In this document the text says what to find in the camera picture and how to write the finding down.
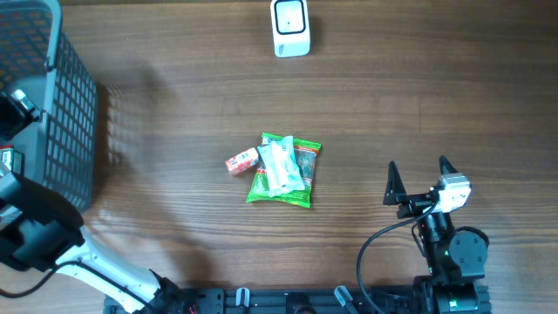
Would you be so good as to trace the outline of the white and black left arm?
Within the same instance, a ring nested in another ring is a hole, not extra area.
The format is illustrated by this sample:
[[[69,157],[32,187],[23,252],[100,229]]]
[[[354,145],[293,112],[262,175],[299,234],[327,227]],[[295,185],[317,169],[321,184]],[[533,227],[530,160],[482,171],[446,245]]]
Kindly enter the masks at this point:
[[[20,215],[1,229],[1,262],[47,278],[67,275],[115,300],[127,313],[185,313],[187,298],[166,277],[137,267],[92,237],[61,195],[1,168],[1,204]]]

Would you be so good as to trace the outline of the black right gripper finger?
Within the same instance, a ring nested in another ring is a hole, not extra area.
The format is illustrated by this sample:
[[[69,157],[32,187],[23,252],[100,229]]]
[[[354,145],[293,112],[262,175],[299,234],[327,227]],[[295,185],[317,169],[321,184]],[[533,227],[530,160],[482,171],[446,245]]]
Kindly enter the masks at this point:
[[[394,160],[388,165],[388,176],[384,192],[384,205],[398,205],[405,202],[407,193]]]
[[[439,169],[442,175],[458,173],[458,170],[444,155],[439,156]]]

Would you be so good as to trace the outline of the green snack bag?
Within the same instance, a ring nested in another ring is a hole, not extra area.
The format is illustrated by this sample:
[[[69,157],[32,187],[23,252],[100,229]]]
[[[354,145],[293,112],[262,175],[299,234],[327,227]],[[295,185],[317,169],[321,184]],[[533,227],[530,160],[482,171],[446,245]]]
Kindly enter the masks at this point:
[[[270,197],[265,164],[262,160],[260,160],[257,164],[255,177],[247,196],[247,202],[282,201],[299,207],[310,208],[316,159],[322,145],[318,142],[299,138],[294,138],[293,144],[296,164],[301,171],[301,177],[305,189],[294,190],[287,194]]]

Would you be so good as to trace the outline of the orange tissue pack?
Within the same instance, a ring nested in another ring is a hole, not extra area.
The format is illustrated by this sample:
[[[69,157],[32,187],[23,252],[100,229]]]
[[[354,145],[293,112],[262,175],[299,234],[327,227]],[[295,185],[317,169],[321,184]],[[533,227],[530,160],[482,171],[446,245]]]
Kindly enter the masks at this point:
[[[241,152],[225,161],[225,165],[230,175],[238,175],[254,166],[259,162],[259,153],[254,148]]]

